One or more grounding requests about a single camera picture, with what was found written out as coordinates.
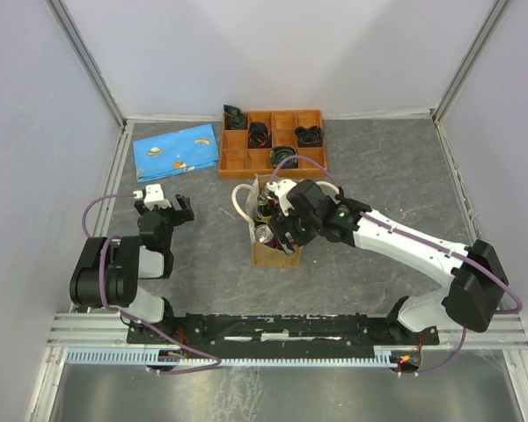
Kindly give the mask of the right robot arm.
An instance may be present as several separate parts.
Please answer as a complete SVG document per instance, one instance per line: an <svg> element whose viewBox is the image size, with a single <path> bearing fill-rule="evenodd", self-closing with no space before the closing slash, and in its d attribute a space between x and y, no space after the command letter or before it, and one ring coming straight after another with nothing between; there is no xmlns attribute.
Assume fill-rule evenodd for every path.
<svg viewBox="0 0 528 422"><path fill-rule="evenodd" d="M488 329L509 285L495 248L445 241L410 229L338 192L324 193L306 179L269 182L276 210L268 225L286 254L320 236L330 243L374 251L430 277L439 289L403 299L386 322L387 336L406 344L418 332L453 322L469 331Z"/></svg>

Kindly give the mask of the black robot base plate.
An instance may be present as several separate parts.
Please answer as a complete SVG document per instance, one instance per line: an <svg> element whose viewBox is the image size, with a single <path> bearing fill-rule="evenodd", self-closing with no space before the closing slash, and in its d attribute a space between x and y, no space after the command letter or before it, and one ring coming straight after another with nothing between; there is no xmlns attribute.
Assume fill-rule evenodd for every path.
<svg viewBox="0 0 528 422"><path fill-rule="evenodd" d="M163 357L179 355L204 359L208 355L221 360L319 360L371 358L376 346L396 348L437 346L435 326L417 333L405 328L393 317L349 315L269 315L235 316L223 314L187 314L174 317L172 332L159 329L192 353L142 324L123 318L131 345L162 346Z"/></svg>

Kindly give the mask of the red coke can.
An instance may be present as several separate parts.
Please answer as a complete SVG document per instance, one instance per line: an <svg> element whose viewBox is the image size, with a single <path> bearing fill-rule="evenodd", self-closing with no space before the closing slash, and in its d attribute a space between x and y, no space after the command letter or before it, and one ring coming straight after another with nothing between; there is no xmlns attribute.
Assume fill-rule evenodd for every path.
<svg viewBox="0 0 528 422"><path fill-rule="evenodd" d="M272 249L276 249L278 251L283 250L282 243L278 240L276 236L274 236L269 242L266 243L266 246Z"/></svg>

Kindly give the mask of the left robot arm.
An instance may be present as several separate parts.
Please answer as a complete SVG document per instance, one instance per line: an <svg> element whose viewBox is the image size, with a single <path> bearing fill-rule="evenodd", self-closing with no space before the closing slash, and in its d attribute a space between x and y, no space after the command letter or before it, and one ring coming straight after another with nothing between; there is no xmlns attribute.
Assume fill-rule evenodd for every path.
<svg viewBox="0 0 528 422"><path fill-rule="evenodd" d="M147 333L166 343L177 332L172 305L140 287L139 281L170 277L174 229L193 221L194 211L181 194L175 196L175 207L159 185L122 196L135 200L138 233L113 240L88 236L70 280L70 299L78 306L124 312L128 320L147 323Z"/></svg>

